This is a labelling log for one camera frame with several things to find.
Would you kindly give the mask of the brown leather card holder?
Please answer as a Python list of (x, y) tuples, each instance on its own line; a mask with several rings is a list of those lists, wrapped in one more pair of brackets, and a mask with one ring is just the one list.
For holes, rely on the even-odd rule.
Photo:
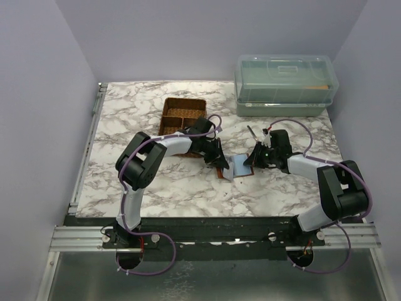
[[(238, 177), (248, 177), (254, 175), (252, 167), (247, 167), (243, 165), (243, 162), (246, 160), (248, 156), (249, 154), (236, 154), (226, 157), (226, 160), (228, 157), (232, 157), (232, 160), (234, 162), (234, 179)], [(217, 171), (217, 177), (219, 179), (224, 179), (222, 176), (222, 169), (216, 168), (216, 171)]]

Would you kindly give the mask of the brown woven basket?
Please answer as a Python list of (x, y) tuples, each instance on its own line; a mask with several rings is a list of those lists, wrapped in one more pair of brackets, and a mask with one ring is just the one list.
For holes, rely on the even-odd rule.
[(168, 97), (162, 109), (158, 135), (173, 134), (193, 126), (199, 117), (206, 117), (206, 100)]

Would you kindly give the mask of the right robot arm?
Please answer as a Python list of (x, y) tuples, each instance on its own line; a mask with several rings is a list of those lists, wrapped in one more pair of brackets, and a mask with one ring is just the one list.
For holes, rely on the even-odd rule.
[(288, 238), (292, 244), (301, 246), (310, 240), (312, 231), (368, 211), (370, 197), (356, 162), (313, 160), (293, 152), (286, 130), (264, 129), (264, 133), (265, 141), (256, 142), (244, 166), (279, 169), (318, 185), (320, 202), (291, 218)]

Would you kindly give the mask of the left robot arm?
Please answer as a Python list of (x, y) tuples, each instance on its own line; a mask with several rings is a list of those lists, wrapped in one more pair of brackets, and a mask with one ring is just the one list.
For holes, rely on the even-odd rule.
[(154, 180), (166, 157), (193, 153), (200, 155), (210, 167), (229, 169), (218, 133), (222, 118), (215, 124), (210, 118), (199, 117), (193, 126), (179, 129), (172, 134), (150, 136), (138, 132), (118, 158), (115, 169), (123, 187), (120, 209), (116, 217), (121, 229), (117, 240), (126, 248), (138, 243), (136, 230), (141, 222), (141, 205), (145, 188)]

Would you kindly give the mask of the white credit card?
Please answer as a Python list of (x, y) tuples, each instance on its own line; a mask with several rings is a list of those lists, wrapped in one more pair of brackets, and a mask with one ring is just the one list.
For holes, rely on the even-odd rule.
[(227, 163), (228, 163), (229, 168), (222, 169), (222, 176), (224, 179), (232, 181), (234, 179), (234, 162), (232, 160), (232, 157), (227, 158)]

